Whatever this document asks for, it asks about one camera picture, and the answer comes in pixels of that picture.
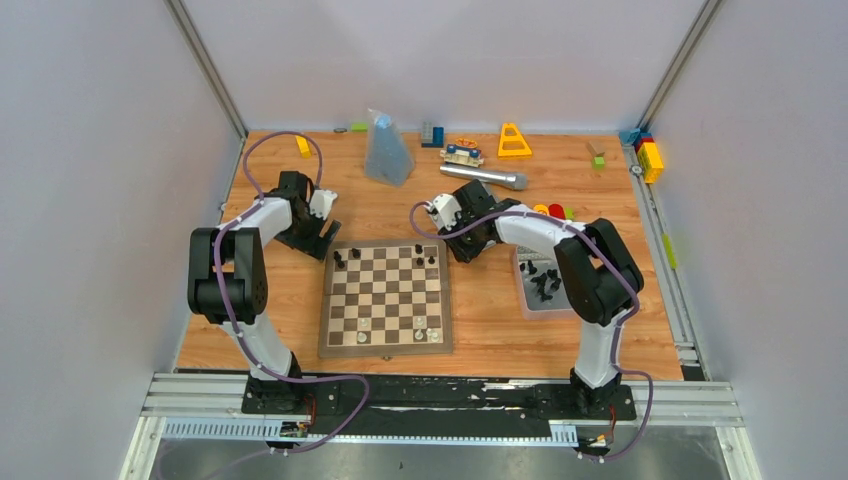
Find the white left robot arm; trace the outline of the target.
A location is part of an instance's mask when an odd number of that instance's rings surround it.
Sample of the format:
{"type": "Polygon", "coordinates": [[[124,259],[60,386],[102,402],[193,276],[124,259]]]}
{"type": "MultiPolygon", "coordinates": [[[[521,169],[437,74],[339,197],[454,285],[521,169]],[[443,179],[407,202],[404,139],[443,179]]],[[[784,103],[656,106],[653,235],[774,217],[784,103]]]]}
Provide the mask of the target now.
{"type": "Polygon", "coordinates": [[[269,383],[268,400],[283,413],[298,411],[306,386],[295,354],[267,312],[270,287],[265,248],[278,241],[318,261],[325,259],[341,224],[330,217],[335,191],[305,174],[283,171],[278,184],[257,195],[235,219],[200,227],[189,240],[190,310],[224,330],[250,364],[254,381],[269,383]]]}

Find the wooden chess board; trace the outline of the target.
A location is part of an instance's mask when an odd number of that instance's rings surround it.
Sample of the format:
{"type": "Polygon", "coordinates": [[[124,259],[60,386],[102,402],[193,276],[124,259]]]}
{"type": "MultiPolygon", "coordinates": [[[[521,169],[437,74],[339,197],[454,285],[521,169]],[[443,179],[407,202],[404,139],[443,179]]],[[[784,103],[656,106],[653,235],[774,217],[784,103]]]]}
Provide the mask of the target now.
{"type": "Polygon", "coordinates": [[[441,240],[336,241],[324,274],[321,358],[451,354],[449,250],[441,240]]]}

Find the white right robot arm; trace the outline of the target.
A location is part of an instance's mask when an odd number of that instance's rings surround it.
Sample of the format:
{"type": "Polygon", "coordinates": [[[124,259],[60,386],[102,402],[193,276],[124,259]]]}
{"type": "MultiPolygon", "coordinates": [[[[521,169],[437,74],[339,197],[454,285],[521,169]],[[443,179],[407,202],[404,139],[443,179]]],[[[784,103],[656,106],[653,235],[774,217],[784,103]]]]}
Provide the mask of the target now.
{"type": "Polygon", "coordinates": [[[571,403],[596,417],[621,382],[618,350],[623,324],[638,310],[644,278],[615,226],[599,218],[573,222],[542,214],[511,198],[496,199],[473,180],[426,207],[456,259],[468,263],[496,244],[524,247],[552,259],[565,296],[581,320],[571,403]]]}

